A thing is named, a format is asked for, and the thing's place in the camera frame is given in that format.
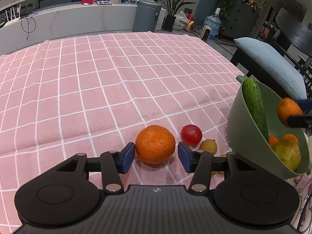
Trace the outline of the orange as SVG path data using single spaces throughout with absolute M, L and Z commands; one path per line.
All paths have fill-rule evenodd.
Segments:
M 273 136 L 273 135 L 270 135 L 270 136 L 269 136 L 269 145 L 270 145 L 271 147 L 273 147 L 274 145 L 276 145 L 278 142 L 279 142 L 279 140 L 278 140 L 275 136 Z
M 281 137 L 280 140 L 283 141 L 283 140 L 286 140 L 286 139 L 291 139 L 294 142 L 296 142 L 297 145 L 299 144 L 298 138 L 295 135 L 293 135 L 293 134 L 285 134 L 284 136 Z
M 175 142 L 168 129 L 159 125 L 148 126 L 135 140 L 137 157 L 145 164 L 158 165 L 173 155 Z
M 287 120 L 292 115 L 302 115 L 302 110 L 298 104 L 289 97 L 280 100 L 277 105 L 277 116 L 281 123 L 288 126 Z

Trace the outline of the large green pear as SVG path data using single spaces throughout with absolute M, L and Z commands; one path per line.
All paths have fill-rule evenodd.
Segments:
M 296 171 L 301 162 L 301 153 L 298 144 L 293 139 L 284 139 L 272 147 L 280 160 L 292 171 Z

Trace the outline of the orange back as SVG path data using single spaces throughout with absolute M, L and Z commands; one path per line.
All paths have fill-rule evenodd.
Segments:
M 271 147 L 273 147 L 274 145 L 276 145 L 278 142 L 279 142 L 279 140 L 278 140 L 275 136 L 273 136 L 273 135 L 270 135 L 270 136 L 269 136 L 269 145 L 270 145 Z

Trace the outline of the green cucumber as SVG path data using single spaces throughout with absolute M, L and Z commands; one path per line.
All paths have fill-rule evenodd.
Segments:
M 254 120 L 254 123 L 258 127 L 265 140 L 269 142 L 267 119 L 265 116 L 263 98 L 258 83 L 252 78 L 247 78 L 243 82 L 242 93 L 245 104 Z

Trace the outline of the brown longan left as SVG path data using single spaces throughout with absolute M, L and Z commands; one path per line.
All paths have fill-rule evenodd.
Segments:
M 219 175 L 224 175 L 224 170 L 225 170 L 225 161 L 220 161 L 220 158 L 226 158 L 226 154 L 223 154 L 218 157 L 213 157 L 213 170 L 211 175 L 214 176 L 216 174 Z

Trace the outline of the brown longan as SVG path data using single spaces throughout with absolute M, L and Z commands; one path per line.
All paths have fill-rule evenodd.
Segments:
M 206 139 L 204 140 L 201 145 L 199 146 L 200 151 L 206 151 L 215 155 L 217 152 L 217 144 L 214 139 Z
M 224 170 L 225 170 L 225 161 L 220 161 L 220 158 L 226 158 L 226 154 L 223 154 L 218 157 L 213 157 L 213 170 L 211 175 L 214 176 L 216 174 L 219 175 L 224 175 Z

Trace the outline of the brown longan top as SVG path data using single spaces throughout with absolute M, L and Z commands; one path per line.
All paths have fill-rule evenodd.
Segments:
M 206 151 L 215 155 L 217 152 L 217 144 L 214 139 L 206 139 L 204 140 L 201 145 L 199 146 L 200 151 Z

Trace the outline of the red cherry tomato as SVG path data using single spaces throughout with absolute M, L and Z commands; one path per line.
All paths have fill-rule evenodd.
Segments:
M 203 138 L 201 129 L 192 124 L 183 126 L 180 136 L 186 144 L 191 146 L 198 145 Z

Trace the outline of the light blue seat cushion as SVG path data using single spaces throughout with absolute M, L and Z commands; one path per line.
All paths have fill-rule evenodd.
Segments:
M 281 98 L 307 99 L 302 75 L 271 45 L 251 37 L 234 40 L 236 51 L 230 62 L 247 70 Z

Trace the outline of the pink checkered tablecloth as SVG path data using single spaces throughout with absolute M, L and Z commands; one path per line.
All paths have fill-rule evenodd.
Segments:
M 194 124 L 229 150 L 239 70 L 188 35 L 111 33 L 1 56 L 1 233 L 20 226 L 18 188 L 65 159 L 121 150 L 150 126 Z

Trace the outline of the dark drawer cabinet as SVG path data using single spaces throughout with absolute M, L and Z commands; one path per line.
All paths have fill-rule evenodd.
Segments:
M 248 37 L 256 23 L 258 13 L 243 0 L 234 0 L 230 8 L 230 19 L 225 24 L 223 37 L 238 39 Z

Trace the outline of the water jug bottle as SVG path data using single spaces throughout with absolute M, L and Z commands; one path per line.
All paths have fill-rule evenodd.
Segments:
M 221 26 L 221 20 L 219 17 L 220 8 L 215 10 L 213 15 L 207 16 L 204 21 L 204 25 L 208 25 L 211 28 L 209 39 L 213 40 L 218 35 L 219 28 Z

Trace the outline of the white plastic bag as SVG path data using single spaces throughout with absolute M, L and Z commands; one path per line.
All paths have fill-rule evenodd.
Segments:
M 180 11 L 179 13 L 175 15 L 175 17 L 176 19 L 175 19 L 172 29 L 177 30 L 177 31 L 183 30 L 185 25 L 188 22 L 187 16 L 184 14 L 183 11 Z

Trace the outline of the grey trash bin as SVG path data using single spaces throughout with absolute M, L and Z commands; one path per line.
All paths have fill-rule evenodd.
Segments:
M 154 32 L 162 5 L 150 0 L 139 0 L 133 23 L 133 32 Z

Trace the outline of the white marble tv console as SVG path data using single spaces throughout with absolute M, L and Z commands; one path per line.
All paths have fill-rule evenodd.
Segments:
M 1 28 L 1 54 L 70 36 L 98 32 L 132 30 L 135 5 L 81 4 L 53 7 L 39 11 L 30 19 L 21 19 Z

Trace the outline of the potted long-leaf plant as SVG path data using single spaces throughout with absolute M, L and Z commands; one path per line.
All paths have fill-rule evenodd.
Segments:
M 166 8 L 167 17 L 163 25 L 163 29 L 168 32 L 173 31 L 174 22 L 176 20 L 176 14 L 185 5 L 194 4 L 189 0 L 158 0 L 163 3 Z

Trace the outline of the white wifi router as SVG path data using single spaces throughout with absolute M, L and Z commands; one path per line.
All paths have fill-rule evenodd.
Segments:
M 5 16 L 5 21 L 2 24 L 2 27 L 18 22 L 21 19 L 21 4 L 16 7 L 12 6 L 9 9 L 6 9 Z

